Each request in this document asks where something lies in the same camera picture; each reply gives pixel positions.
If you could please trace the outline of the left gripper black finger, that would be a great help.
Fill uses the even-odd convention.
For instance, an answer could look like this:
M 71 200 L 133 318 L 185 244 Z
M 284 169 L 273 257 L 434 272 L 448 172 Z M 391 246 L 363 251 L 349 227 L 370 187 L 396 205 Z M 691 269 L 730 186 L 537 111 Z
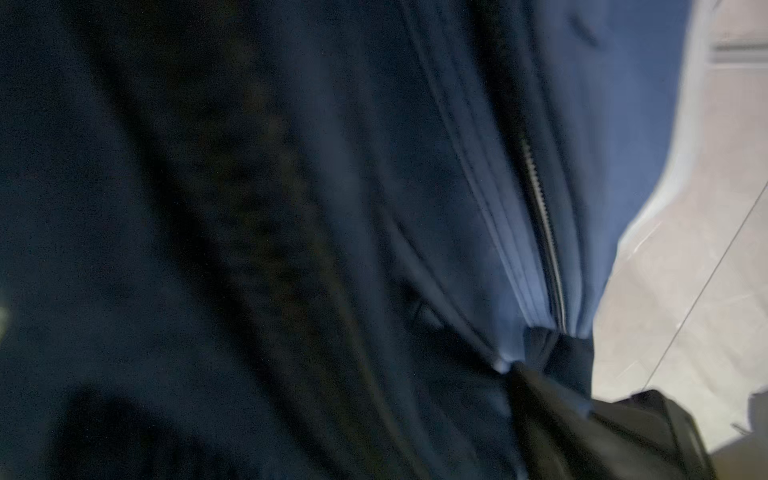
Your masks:
M 506 376 L 531 479 L 714 479 L 693 417 L 657 390 L 583 399 L 517 362 Z

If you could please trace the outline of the navy blue student backpack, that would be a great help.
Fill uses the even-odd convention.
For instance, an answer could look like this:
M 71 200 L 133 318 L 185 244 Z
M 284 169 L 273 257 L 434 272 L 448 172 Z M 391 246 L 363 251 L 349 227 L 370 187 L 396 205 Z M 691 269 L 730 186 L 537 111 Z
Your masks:
M 5 479 L 531 479 L 689 1 L 5 1 Z

